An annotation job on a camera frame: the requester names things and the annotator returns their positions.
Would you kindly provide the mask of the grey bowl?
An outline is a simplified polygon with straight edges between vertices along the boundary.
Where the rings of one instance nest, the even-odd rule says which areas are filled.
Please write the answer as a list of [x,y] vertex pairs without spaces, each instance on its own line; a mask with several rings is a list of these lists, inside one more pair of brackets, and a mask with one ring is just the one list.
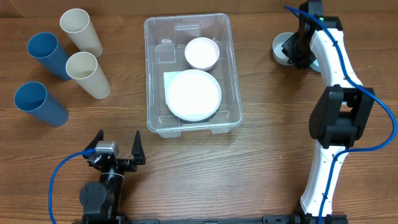
[[279,34],[272,43],[272,54],[274,60],[285,66],[289,66],[288,57],[282,52],[282,44],[293,35],[292,32],[284,32]]

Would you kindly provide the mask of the light blue bowl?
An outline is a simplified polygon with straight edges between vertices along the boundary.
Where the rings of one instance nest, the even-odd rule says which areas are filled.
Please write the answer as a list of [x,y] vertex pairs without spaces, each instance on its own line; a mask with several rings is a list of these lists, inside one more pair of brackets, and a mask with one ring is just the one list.
[[310,68],[311,68],[312,70],[314,70],[314,71],[320,73],[320,67],[319,67],[319,64],[318,64],[318,61],[317,61],[317,60],[314,60],[314,61],[312,62],[312,64],[310,65]]

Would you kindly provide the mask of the pink plate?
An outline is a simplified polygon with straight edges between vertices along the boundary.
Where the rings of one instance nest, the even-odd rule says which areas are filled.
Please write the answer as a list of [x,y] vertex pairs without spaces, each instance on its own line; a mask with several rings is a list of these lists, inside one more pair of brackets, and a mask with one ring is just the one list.
[[221,86],[215,77],[197,69],[177,73],[165,90],[169,110],[189,122],[209,118],[220,107],[221,99]]

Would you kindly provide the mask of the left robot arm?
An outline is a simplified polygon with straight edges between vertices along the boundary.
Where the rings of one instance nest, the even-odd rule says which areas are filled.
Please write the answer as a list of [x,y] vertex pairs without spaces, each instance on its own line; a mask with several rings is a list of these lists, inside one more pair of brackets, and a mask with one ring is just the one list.
[[119,212],[121,193],[126,172],[135,172],[134,159],[120,159],[116,142],[106,142],[103,130],[85,148],[94,149],[84,158],[90,167],[100,171],[99,181],[89,182],[80,190],[80,203],[83,206],[82,223],[120,223],[131,220]]

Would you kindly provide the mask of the beige cup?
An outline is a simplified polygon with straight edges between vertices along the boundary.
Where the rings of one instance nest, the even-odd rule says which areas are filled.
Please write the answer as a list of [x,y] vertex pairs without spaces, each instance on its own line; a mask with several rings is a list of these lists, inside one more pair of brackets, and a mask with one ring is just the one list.
[[88,94],[104,99],[111,93],[111,87],[96,57],[89,52],[73,54],[66,63],[67,74]]
[[103,46],[85,10],[74,8],[64,12],[60,27],[82,52],[89,52],[95,57],[103,53]]

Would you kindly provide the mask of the pink bowl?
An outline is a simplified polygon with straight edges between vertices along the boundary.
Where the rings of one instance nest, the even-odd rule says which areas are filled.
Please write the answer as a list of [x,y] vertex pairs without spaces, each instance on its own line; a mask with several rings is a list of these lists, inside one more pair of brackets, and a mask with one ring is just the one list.
[[218,61],[220,48],[209,38],[197,37],[187,44],[184,55],[192,68],[209,70]]

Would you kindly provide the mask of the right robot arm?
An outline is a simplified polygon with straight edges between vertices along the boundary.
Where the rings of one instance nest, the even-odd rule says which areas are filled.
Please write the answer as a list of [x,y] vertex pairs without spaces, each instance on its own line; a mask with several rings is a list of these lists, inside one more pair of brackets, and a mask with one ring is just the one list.
[[[300,11],[297,32],[278,35],[275,60],[319,66],[325,90],[309,119],[315,152],[295,223],[338,223],[331,203],[342,163],[363,134],[373,89],[363,88],[337,17]],[[229,17],[225,14],[151,17],[144,23],[147,126],[163,138],[187,131],[228,133],[243,121]]]

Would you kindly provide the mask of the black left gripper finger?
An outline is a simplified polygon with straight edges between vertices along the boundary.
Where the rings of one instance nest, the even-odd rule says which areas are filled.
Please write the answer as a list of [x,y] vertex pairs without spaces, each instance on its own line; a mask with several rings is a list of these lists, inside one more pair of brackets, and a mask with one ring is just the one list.
[[141,141],[141,134],[140,134],[139,130],[136,131],[131,154],[133,155],[134,163],[136,165],[145,165],[146,164],[146,157],[144,154],[142,141]]
[[104,131],[100,129],[94,139],[89,143],[89,145],[83,150],[83,157],[89,158],[92,154],[96,152],[96,145],[102,141],[104,138]]

